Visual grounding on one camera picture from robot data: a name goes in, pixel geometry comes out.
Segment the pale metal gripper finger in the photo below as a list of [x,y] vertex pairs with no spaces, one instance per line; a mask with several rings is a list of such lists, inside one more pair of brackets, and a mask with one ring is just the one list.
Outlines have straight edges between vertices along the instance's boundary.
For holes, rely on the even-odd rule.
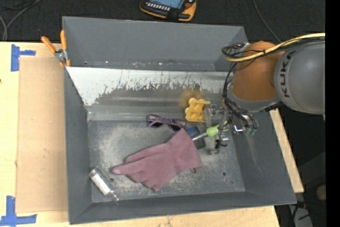
[[229,140],[222,140],[220,137],[207,137],[206,150],[209,155],[217,155],[229,144]]
[[216,104],[209,104],[204,107],[204,122],[211,127],[216,124]]

